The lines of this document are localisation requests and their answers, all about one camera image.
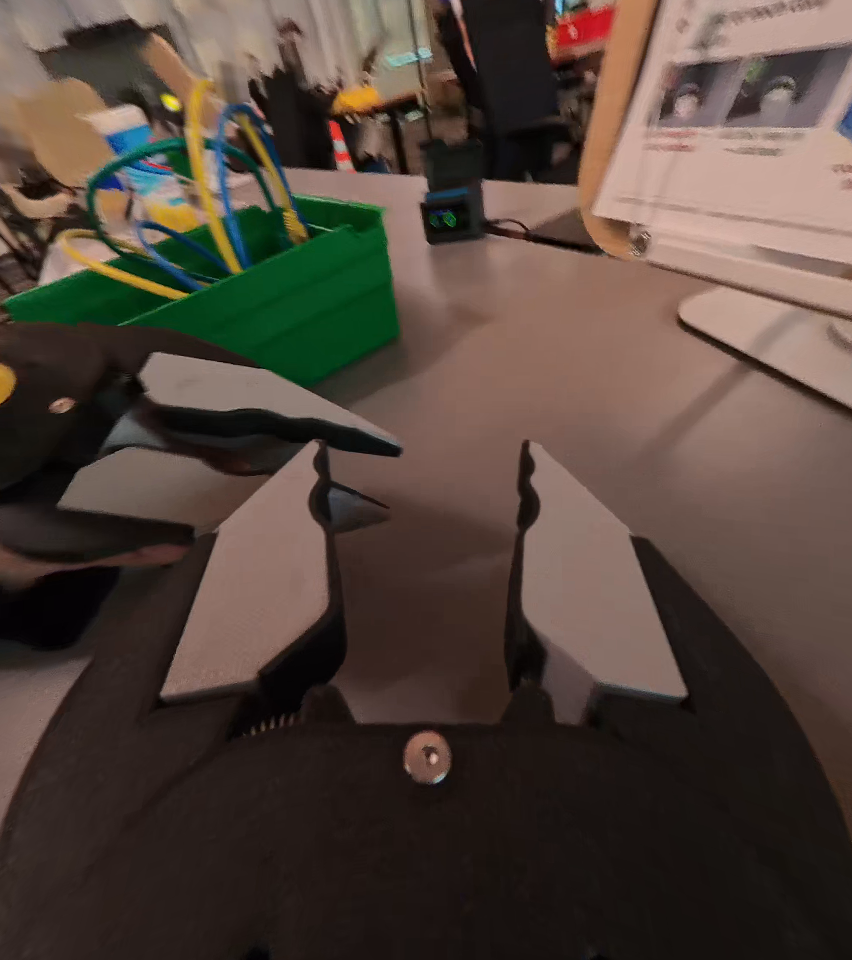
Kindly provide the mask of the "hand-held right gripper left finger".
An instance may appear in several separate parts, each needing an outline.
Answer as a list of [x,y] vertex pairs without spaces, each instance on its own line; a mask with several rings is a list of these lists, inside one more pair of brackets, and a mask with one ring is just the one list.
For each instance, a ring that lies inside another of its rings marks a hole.
[[332,610],[326,453],[306,444],[219,527],[161,702],[256,691]]

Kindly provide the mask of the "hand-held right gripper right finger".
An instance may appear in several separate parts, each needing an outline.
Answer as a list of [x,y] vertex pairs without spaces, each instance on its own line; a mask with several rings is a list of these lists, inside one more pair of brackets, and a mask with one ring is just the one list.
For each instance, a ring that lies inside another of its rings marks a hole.
[[529,688],[561,725],[606,696],[679,707],[688,687],[628,526],[538,442],[525,440],[506,594],[512,697]]

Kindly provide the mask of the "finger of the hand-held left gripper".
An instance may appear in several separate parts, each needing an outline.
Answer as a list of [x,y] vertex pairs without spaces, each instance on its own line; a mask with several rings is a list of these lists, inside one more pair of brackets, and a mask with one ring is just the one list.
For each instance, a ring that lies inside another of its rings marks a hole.
[[275,474],[227,474],[159,450],[124,448],[80,469],[58,502],[71,521],[123,520],[212,534],[250,502],[309,499],[324,475],[326,450],[303,448]]
[[272,371],[153,353],[138,374],[162,426],[195,438],[322,441],[397,458],[403,447],[378,426]]

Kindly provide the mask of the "green plastic bin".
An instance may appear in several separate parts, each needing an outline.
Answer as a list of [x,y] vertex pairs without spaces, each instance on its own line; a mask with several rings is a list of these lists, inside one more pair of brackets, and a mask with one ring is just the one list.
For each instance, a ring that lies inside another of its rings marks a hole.
[[176,240],[159,243],[158,252],[174,265],[216,279],[186,298],[167,299],[81,270],[15,295],[2,309],[23,324],[176,330],[310,387],[395,341],[400,328],[384,209],[297,200],[312,231],[301,246],[284,245],[279,213],[254,206],[237,213],[252,261],[237,275],[227,277]]

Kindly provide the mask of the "person's dark clothing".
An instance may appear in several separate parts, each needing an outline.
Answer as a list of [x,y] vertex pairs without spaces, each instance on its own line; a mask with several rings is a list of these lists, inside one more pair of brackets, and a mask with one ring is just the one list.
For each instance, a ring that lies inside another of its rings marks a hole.
[[55,573],[18,591],[0,587],[0,642],[57,651],[78,642],[120,580],[93,568]]

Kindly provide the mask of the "blue wipes pack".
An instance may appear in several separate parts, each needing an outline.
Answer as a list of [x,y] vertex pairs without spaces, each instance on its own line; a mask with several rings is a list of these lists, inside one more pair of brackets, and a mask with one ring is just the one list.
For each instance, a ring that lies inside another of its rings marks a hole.
[[[144,112],[132,104],[88,113],[84,119],[102,137],[115,158],[157,142]],[[123,186],[131,193],[131,213],[137,221],[155,222],[178,233],[189,232],[200,225],[183,180],[163,153],[134,161],[112,174],[106,186]]]

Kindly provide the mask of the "small black device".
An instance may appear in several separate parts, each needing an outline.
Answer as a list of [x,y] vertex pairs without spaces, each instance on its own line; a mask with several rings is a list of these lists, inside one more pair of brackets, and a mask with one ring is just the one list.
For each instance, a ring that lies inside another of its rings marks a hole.
[[480,239],[486,233],[482,194],[484,157],[480,141],[450,144],[432,139],[421,145],[427,191],[420,203],[430,246]]

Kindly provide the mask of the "white display stand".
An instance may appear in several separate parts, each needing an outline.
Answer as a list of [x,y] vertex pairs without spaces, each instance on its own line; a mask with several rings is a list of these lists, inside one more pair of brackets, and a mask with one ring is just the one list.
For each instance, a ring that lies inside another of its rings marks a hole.
[[803,253],[647,231],[652,266],[710,282],[677,318],[690,332],[852,412],[852,248]]

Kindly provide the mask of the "instruction sheet on stand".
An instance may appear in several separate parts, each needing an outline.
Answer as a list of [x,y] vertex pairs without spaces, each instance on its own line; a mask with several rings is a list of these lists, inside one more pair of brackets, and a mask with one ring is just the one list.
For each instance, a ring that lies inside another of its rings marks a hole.
[[626,262],[639,257],[629,223],[600,217],[594,207],[643,68],[658,7],[658,1],[620,1],[616,6],[578,169],[579,214],[587,234],[604,254]]

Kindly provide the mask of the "printed instruction sheet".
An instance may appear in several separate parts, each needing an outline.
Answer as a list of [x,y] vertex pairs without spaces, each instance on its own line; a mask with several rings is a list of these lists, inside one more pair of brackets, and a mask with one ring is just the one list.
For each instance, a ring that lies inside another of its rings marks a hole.
[[852,1],[660,2],[593,210],[852,264]]

